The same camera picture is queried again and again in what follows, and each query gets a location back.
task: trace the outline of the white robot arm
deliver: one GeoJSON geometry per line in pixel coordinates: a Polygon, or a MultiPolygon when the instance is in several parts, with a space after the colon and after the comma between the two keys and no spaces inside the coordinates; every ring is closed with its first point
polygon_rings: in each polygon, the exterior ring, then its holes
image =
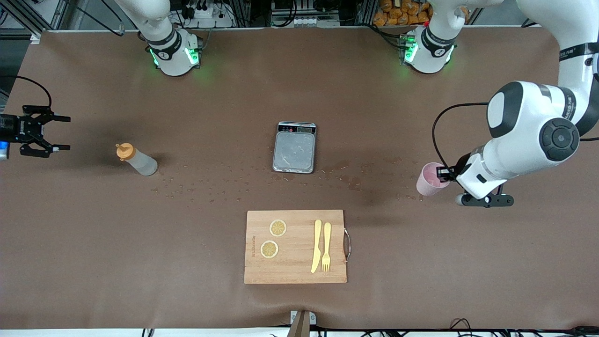
{"type": "Polygon", "coordinates": [[[509,179],[563,163],[599,119],[589,106],[599,56],[599,0],[573,2],[583,13],[564,11],[554,1],[518,0],[522,12],[557,39],[558,86],[511,82],[491,98],[487,123],[493,139],[440,174],[477,200],[509,179]]]}
{"type": "Polygon", "coordinates": [[[154,63],[163,73],[179,76],[199,65],[198,37],[176,29],[169,21],[169,0],[115,0],[139,28],[150,46],[154,63]]]}
{"type": "Polygon", "coordinates": [[[433,15],[428,27],[414,30],[416,46],[405,62],[415,70],[432,74],[449,61],[455,38],[465,23],[461,6],[470,8],[498,5],[503,0],[429,0],[433,15]]]}

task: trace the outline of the fork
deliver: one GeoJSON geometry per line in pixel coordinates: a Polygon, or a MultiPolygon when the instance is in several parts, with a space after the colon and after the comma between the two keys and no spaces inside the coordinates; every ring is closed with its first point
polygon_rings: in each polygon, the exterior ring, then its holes
{"type": "Polygon", "coordinates": [[[331,266],[331,257],[329,256],[329,244],[331,243],[331,223],[325,224],[325,255],[322,256],[322,271],[328,272],[331,266]]]}

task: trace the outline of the lemon slice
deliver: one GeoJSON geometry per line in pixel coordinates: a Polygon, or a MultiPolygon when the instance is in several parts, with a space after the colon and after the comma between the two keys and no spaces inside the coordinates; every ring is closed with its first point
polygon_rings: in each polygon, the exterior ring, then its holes
{"type": "Polygon", "coordinates": [[[285,232],[287,231],[287,224],[283,220],[276,219],[275,221],[270,223],[269,229],[270,233],[273,236],[283,236],[283,234],[285,234],[285,232]]]}
{"type": "Polygon", "coordinates": [[[273,258],[279,252],[279,245],[275,241],[265,241],[260,247],[260,253],[265,258],[273,258]]]}

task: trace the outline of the brown tabletop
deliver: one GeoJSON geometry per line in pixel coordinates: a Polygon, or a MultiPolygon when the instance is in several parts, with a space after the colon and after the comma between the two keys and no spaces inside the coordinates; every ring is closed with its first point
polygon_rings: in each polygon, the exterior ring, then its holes
{"type": "MultiPolygon", "coordinates": [[[[20,74],[72,117],[46,128],[72,150],[15,146],[0,163],[0,327],[270,326],[292,309],[346,329],[598,325],[598,146],[510,181],[510,208],[459,207],[455,184],[419,201],[441,109],[557,80],[542,29],[465,29],[458,44],[426,76],[367,29],[214,32],[202,68],[171,78],[135,34],[44,34],[20,74]],[[271,171],[282,120],[318,125],[315,173],[271,171]],[[119,142],[159,173],[118,161],[119,142]],[[347,284],[244,285],[246,212],[270,209],[344,209],[347,284]]],[[[6,112],[45,102],[17,81],[6,112]]],[[[438,126],[452,163],[489,137],[481,107],[438,126]]]]}

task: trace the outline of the cutting board handle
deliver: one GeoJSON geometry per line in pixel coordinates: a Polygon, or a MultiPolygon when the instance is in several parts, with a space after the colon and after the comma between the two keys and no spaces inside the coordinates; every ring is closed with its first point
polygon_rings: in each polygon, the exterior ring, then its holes
{"type": "Polygon", "coordinates": [[[347,263],[347,261],[349,261],[349,256],[352,255],[352,240],[349,237],[347,228],[343,229],[343,233],[344,233],[343,234],[343,253],[345,254],[345,263],[347,263]]]}

